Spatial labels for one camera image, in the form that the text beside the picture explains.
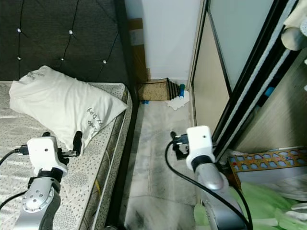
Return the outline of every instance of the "white pillow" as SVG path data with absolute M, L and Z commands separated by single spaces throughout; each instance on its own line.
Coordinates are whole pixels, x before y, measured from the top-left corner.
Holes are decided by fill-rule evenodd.
M 10 108 L 28 114 L 55 133 L 67 149 L 80 130 L 82 150 L 127 105 L 109 93 L 48 66 L 29 72 L 10 89 Z

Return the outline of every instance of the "patterned mattress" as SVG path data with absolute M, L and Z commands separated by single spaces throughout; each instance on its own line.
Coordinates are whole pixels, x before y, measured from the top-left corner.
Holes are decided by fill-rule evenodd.
M 91 83 L 121 99 L 129 107 L 101 130 L 84 154 L 70 158 L 68 175 L 61 182 L 61 206 L 55 214 L 54 230 L 99 230 L 104 227 L 121 155 L 130 124 L 132 101 L 121 83 Z M 11 82 L 0 81 L 0 158 L 48 131 L 33 118 L 9 108 Z M 0 168 L 0 203 L 25 191 L 33 168 L 28 156 L 10 156 Z M 0 229 L 10 230 L 19 216 L 21 198 L 9 202 L 0 212 Z

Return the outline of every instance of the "doormat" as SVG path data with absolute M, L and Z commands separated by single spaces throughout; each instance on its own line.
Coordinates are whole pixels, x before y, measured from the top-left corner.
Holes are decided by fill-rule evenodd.
M 169 101 L 180 95 L 180 86 L 168 78 L 137 85 L 140 100 Z

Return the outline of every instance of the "bed frame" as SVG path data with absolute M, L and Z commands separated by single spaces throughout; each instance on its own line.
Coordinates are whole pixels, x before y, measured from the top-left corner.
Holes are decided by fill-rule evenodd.
M 129 89 L 132 117 L 106 220 L 117 225 L 139 105 L 124 0 L 2 0 L 0 25 L 0 81 L 47 65 Z

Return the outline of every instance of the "marble floor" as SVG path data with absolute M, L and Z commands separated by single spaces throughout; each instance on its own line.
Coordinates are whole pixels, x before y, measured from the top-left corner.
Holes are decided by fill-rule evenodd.
M 189 103 L 174 111 L 165 102 L 140 104 L 119 221 L 127 230 L 191 230 L 195 187 L 173 174 L 164 151 L 170 132 L 186 133 Z M 193 177 L 185 161 L 169 152 L 170 163 Z

